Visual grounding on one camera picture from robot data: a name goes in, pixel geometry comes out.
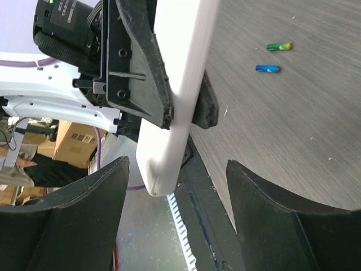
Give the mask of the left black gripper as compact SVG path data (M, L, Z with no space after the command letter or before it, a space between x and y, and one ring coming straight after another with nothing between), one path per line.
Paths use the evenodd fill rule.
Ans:
M38 1L33 40L42 53L89 77L75 80L75 88L106 92L111 107L169 129L174 106L153 30L156 5L144 0L98 1L94 7Z

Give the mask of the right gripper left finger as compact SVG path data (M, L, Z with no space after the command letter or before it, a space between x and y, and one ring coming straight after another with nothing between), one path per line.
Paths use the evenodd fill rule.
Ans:
M1 269L104 271L129 180L129 158L22 206L1 207Z

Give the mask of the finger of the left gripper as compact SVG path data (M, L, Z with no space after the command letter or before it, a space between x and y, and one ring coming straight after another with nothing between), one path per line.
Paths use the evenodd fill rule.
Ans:
M192 123L202 129L218 124L219 105L207 71L204 72Z

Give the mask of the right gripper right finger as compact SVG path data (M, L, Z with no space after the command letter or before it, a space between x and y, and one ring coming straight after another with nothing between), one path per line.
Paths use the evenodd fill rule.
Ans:
M226 178L246 270L360 269L360 211L306 199L235 160Z

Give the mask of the white remote control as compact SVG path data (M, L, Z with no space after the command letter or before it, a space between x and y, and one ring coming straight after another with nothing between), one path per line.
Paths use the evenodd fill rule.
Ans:
M142 120L136 160L151 196L171 194L190 133L220 1L159 1L155 34L174 105L170 129Z

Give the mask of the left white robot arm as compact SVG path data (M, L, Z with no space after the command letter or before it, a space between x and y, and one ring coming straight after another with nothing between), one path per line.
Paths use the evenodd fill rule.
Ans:
M219 1L33 1L41 56L1 54L1 115L177 144L217 123L205 64Z

